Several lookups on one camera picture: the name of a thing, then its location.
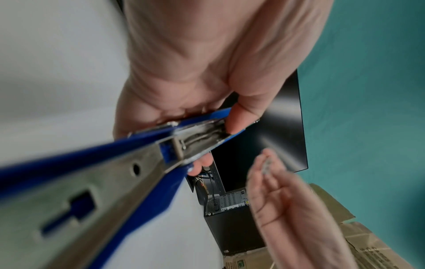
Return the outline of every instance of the white wall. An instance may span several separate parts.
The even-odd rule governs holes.
[[[113,0],[2,1],[0,164],[111,140],[128,74],[126,38]],[[184,183],[171,210],[128,237],[106,267],[221,265],[202,208]]]

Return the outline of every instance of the computer tower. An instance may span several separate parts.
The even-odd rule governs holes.
[[[265,246],[244,189],[215,198],[215,205],[210,199],[204,207],[204,218],[224,256]]]

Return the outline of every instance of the hand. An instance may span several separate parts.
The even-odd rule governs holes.
[[[269,159],[270,173],[262,167]],[[255,223],[278,268],[356,269],[339,227],[320,198],[270,149],[256,157],[247,194]]]
[[[218,109],[237,133],[257,120],[317,41],[332,0],[127,0],[130,76],[114,137]],[[191,174],[210,165],[206,156]]]

